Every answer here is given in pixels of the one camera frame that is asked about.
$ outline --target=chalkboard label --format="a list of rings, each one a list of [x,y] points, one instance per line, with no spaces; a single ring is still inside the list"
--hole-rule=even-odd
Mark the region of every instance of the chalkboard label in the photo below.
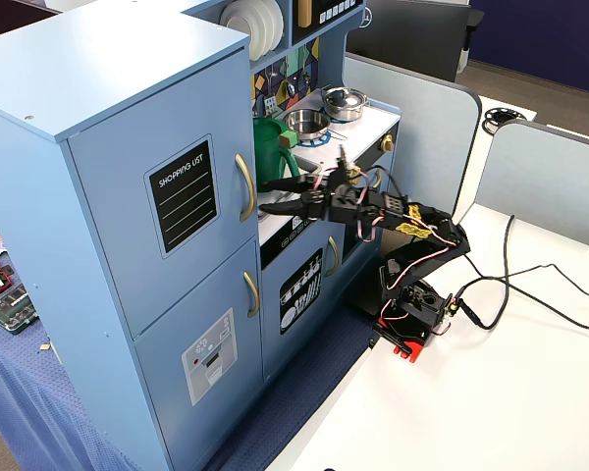
[[[280,289],[280,332],[283,335],[321,293],[323,249],[319,248]]]
[[[217,216],[207,139],[149,177],[166,253]]]

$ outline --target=robotic arm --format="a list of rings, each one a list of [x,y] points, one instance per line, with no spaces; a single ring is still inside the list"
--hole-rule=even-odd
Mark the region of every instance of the robotic arm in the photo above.
[[[450,314],[452,297],[443,299],[422,281],[441,265],[469,252],[469,242],[452,216],[432,207],[408,202],[405,197],[378,193],[349,182],[345,151],[328,176],[301,175],[264,184],[266,188],[299,193],[300,199],[262,204],[260,210],[301,219],[327,219],[357,225],[358,235],[375,228],[412,237],[412,242],[393,250],[380,268],[381,309],[376,331],[394,343],[396,353],[414,362],[430,335]]]

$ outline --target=green cup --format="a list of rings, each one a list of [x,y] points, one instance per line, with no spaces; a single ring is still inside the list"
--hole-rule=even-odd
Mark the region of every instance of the green cup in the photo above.
[[[253,120],[255,175],[259,192],[270,191],[264,187],[264,182],[282,178],[287,164],[293,177],[300,175],[295,157],[290,149],[284,149],[279,143],[280,134],[286,130],[286,125],[281,121],[270,118],[255,118]]]

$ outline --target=toy kitchen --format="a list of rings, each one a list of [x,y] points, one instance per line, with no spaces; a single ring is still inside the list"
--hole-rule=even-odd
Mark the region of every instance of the toy kitchen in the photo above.
[[[0,234],[92,423],[142,469],[200,469],[379,251],[258,210],[341,149],[388,189],[401,112],[343,82],[363,12],[109,0],[0,35]]]

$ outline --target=silver pot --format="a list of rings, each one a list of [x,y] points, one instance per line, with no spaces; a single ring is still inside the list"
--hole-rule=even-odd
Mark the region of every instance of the silver pot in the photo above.
[[[284,124],[296,132],[298,140],[312,140],[325,135],[330,119],[320,111],[296,110],[286,115]]]
[[[338,121],[351,122],[362,118],[364,107],[369,100],[361,91],[346,86],[324,86],[321,96],[325,113]]]

